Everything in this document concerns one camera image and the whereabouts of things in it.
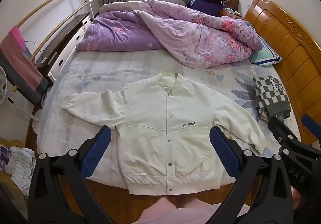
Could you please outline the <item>pink sleeve forearm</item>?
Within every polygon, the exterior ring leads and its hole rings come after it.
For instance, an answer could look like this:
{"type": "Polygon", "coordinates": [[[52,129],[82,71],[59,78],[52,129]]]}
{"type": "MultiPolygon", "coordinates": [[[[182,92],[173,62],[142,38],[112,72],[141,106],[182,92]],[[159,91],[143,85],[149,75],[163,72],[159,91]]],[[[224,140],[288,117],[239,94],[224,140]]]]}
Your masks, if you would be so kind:
{"type": "Polygon", "coordinates": [[[143,210],[134,223],[206,223],[220,206],[220,203],[209,204],[193,197],[185,200],[182,207],[178,208],[167,197],[161,197],[143,210]]]}

